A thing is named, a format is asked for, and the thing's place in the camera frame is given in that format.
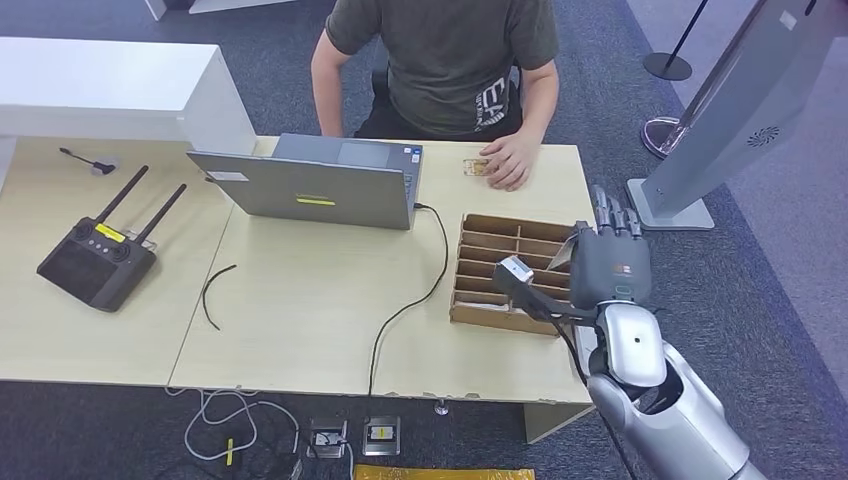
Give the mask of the person's left hand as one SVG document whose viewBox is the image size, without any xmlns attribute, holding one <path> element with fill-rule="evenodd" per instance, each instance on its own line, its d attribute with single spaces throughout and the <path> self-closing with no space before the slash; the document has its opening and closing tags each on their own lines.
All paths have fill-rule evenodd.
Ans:
<svg viewBox="0 0 848 480">
<path fill-rule="evenodd" d="M 528 180 L 541 146 L 541 138 L 519 131 L 501 137 L 486 147 L 479 155 L 487 161 L 484 177 L 493 189 L 514 191 Z"/>
</svg>

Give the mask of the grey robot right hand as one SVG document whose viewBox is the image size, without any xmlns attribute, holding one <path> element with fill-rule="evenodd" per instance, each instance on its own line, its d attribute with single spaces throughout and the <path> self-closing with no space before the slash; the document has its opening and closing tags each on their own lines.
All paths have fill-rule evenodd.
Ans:
<svg viewBox="0 0 848 480">
<path fill-rule="evenodd" d="M 594 228 L 579 221 L 570 254 L 570 302 L 589 310 L 618 300 L 642 303 L 651 291 L 648 242 L 637 212 L 594 184 Z"/>
</svg>

